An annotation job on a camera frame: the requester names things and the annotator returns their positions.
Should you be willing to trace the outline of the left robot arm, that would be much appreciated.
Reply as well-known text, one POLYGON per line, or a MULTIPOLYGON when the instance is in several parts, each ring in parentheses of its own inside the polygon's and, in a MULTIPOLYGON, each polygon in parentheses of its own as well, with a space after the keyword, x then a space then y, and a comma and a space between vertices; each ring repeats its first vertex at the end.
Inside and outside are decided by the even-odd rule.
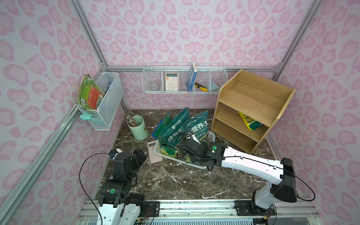
POLYGON ((114 170, 100 188, 97 224, 133 225, 145 211, 145 196, 131 194, 130 190, 147 157, 142 151, 120 149, 110 150, 108 156, 114 162, 114 170))

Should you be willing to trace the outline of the dark green soil bag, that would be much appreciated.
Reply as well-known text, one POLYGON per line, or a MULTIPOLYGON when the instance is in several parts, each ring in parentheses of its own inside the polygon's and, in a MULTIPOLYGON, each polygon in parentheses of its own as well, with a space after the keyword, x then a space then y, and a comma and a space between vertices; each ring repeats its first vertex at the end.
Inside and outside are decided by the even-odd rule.
POLYGON ((189 118, 189 108, 182 109, 182 111, 175 115, 171 122, 161 130, 158 136, 159 143, 176 149, 184 137, 181 127, 189 118))
POLYGON ((207 110, 186 119, 181 125, 180 131, 184 134, 191 132, 200 142, 205 141, 209 133, 208 114, 209 111, 207 110))

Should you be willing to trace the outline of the dark green soil bag front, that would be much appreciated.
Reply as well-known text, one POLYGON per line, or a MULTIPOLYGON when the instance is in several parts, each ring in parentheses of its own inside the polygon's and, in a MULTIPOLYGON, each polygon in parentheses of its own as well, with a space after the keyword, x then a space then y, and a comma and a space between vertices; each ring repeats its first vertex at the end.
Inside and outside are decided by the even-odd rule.
POLYGON ((207 110, 186 119, 181 125, 180 131, 184 134, 191 132, 200 142, 205 141, 209 133, 208 114, 209 111, 207 110))

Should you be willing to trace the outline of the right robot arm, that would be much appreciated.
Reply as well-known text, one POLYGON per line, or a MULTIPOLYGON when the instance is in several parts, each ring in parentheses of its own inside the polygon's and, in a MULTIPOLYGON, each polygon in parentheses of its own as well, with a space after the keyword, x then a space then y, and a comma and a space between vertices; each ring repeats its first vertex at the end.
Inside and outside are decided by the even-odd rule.
POLYGON ((205 166, 208 170, 214 167, 231 168, 265 179, 267 184, 252 195, 249 207, 253 212, 264 212, 279 201, 297 202, 293 162, 289 158, 270 160, 240 152, 219 142, 198 143, 193 139, 186 139, 181 149, 192 163, 205 166))

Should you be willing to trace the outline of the white plastic perforated basket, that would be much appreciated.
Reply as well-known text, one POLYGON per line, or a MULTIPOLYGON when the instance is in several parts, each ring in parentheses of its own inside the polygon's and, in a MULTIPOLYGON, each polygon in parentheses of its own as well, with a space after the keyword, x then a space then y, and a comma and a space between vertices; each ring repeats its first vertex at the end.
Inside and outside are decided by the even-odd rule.
POLYGON ((154 147, 154 153, 158 156, 162 156, 166 159, 169 159, 169 160, 172 160, 172 161, 175 161, 179 164, 185 164, 185 165, 188 165, 188 166, 191 166, 191 167, 195 167, 195 168, 198 168, 198 169, 206 169, 207 167, 206 166, 201 166, 199 163, 195 163, 193 164, 190 160, 190 158, 184 153, 184 154, 176 154, 175 157, 171 157, 169 155, 166 155, 164 154, 162 151, 162 149, 160 148, 160 144, 159 144, 159 141, 157 140, 155 142, 155 147, 154 147))

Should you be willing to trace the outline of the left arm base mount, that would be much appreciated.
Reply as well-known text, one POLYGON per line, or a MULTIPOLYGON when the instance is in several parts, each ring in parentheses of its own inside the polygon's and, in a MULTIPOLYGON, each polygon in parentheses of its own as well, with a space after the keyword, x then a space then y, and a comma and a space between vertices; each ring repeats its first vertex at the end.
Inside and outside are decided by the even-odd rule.
POLYGON ((160 202, 159 201, 145 201, 142 203, 125 203, 121 212, 121 218, 147 218, 159 217, 160 202))

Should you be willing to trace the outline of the yellow fertilizer packet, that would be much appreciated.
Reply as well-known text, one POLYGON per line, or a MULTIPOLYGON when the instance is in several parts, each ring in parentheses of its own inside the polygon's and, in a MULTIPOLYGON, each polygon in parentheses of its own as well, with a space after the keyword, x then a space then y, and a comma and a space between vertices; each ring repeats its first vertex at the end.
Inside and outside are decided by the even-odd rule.
POLYGON ((241 112, 238 112, 238 114, 239 114, 240 117, 243 119, 246 127, 247 127, 249 130, 254 131, 254 130, 256 130, 256 129, 258 129, 258 128, 260 128, 260 127, 263 126, 263 124, 260 123, 259 121, 255 120, 255 119, 253 119, 253 118, 251 118, 251 117, 249 117, 249 116, 247 116, 247 115, 245 115, 245 114, 243 114, 243 113, 241 113, 241 112))

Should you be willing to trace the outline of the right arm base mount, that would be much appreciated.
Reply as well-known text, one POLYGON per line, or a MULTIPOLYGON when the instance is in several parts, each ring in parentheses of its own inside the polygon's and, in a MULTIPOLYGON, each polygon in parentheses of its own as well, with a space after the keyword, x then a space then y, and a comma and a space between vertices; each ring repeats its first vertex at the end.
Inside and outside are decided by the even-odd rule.
POLYGON ((237 216, 275 216, 275 208, 272 205, 269 209, 263 209, 252 205, 251 200, 238 200, 234 202, 237 216))

